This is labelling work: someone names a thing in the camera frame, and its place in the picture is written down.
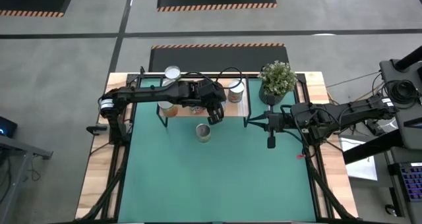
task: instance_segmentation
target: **green plant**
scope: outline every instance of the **green plant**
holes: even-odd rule
[[[289,63],[275,61],[267,64],[258,75],[262,79],[265,94],[285,96],[295,88],[297,79]]]

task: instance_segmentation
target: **tin can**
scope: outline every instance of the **tin can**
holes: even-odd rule
[[[196,126],[196,135],[198,136],[199,142],[207,142],[211,138],[211,128],[208,125],[200,124]]]
[[[198,115],[198,114],[200,114],[200,113],[204,112],[204,108],[203,108],[203,107],[201,107],[201,106],[191,107],[191,112],[192,112],[193,114]]]
[[[168,66],[164,71],[164,75],[170,80],[177,80],[181,76],[180,68],[178,66]]]
[[[167,118],[174,117],[177,115],[177,112],[179,112],[177,105],[174,105],[168,101],[160,101],[158,102],[158,106],[160,106],[164,116]]]
[[[232,80],[229,84],[229,87],[236,86],[239,83],[239,80]],[[245,85],[241,82],[235,88],[229,89],[229,95],[227,99],[232,103],[239,103],[243,97],[243,91],[245,90]]]

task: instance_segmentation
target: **potted plant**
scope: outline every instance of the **potted plant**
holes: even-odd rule
[[[290,70],[290,64],[279,61],[264,66],[258,77],[262,79],[259,99],[265,104],[268,104],[269,95],[275,96],[275,104],[281,102],[295,88],[297,82],[295,73]]]

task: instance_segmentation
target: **keyboard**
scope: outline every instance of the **keyboard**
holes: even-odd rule
[[[408,202],[422,202],[422,163],[399,163],[398,176]]]

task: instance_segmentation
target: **orange striped edge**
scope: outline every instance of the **orange striped edge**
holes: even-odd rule
[[[64,13],[42,11],[10,11],[0,10],[0,16],[40,16],[40,17],[63,17]]]
[[[158,7],[158,12],[173,11],[209,11],[209,10],[226,10],[226,9],[255,9],[255,8],[276,8],[277,3],[234,3],[234,4],[217,4],[217,5],[192,5],[192,6],[172,6]]]
[[[208,43],[196,45],[154,45],[151,49],[206,48],[206,47],[284,47],[284,43]]]

